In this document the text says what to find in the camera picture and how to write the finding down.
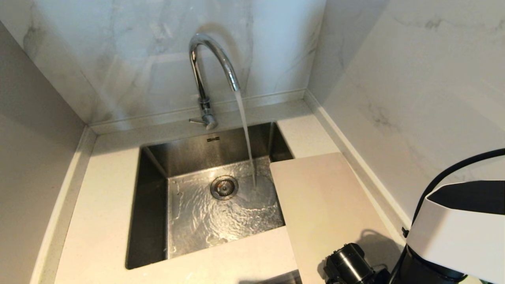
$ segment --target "gooseneck faucet spout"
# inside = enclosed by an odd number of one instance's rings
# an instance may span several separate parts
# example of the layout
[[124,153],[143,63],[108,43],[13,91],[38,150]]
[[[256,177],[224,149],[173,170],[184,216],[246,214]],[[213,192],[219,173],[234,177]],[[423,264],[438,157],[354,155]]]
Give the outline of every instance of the gooseneck faucet spout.
[[200,93],[200,98],[198,99],[198,102],[200,104],[202,117],[201,120],[190,119],[189,121],[205,124],[207,130],[210,130],[215,128],[218,125],[218,123],[214,115],[212,114],[210,99],[205,94],[204,85],[201,81],[200,68],[197,62],[198,58],[197,47],[199,45],[206,46],[217,57],[219,63],[223,67],[226,79],[228,79],[228,83],[230,84],[232,91],[239,91],[240,86],[238,85],[238,79],[237,75],[235,74],[235,70],[233,70],[233,66],[231,65],[230,59],[224,53],[223,48],[210,36],[203,33],[195,34],[193,38],[191,38],[191,41],[189,42],[189,58],[191,60],[191,65],[193,67],[196,87],[198,87],[198,92]]

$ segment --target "running water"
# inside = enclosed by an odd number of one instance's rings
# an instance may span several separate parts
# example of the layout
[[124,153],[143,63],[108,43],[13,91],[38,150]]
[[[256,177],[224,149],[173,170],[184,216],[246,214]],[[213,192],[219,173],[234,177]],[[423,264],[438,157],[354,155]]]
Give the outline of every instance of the running water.
[[247,151],[249,153],[249,161],[251,162],[252,168],[252,187],[256,188],[256,169],[254,167],[254,162],[253,162],[253,155],[251,154],[251,144],[249,141],[249,131],[247,130],[247,123],[245,121],[245,111],[244,111],[244,104],[242,103],[242,94],[240,91],[235,91],[233,92],[235,95],[235,98],[237,99],[238,103],[238,110],[240,111],[240,116],[242,118],[242,126],[244,127],[244,132],[245,132],[245,141],[247,142]]

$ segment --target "cutting board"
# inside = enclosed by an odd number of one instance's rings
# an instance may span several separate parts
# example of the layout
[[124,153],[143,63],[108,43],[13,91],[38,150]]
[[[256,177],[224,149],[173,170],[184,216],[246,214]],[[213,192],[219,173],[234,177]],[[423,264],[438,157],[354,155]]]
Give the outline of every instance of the cutting board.
[[348,243],[370,265],[396,263],[400,251],[342,153],[270,165],[303,283],[324,283],[323,260]]

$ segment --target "drain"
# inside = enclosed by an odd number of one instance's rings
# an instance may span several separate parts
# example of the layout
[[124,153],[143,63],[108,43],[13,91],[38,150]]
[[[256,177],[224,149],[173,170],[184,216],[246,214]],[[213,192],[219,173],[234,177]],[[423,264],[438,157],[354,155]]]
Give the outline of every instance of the drain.
[[229,175],[222,175],[211,184],[211,194],[219,200],[230,199],[237,194],[238,182]]

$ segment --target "sink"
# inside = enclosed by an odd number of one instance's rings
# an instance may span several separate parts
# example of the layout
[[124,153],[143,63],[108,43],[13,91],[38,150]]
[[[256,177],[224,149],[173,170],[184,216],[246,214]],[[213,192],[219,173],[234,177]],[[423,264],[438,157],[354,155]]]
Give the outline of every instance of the sink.
[[254,168],[242,128],[141,148],[127,269],[285,225],[269,165],[293,156],[274,122],[248,131]]

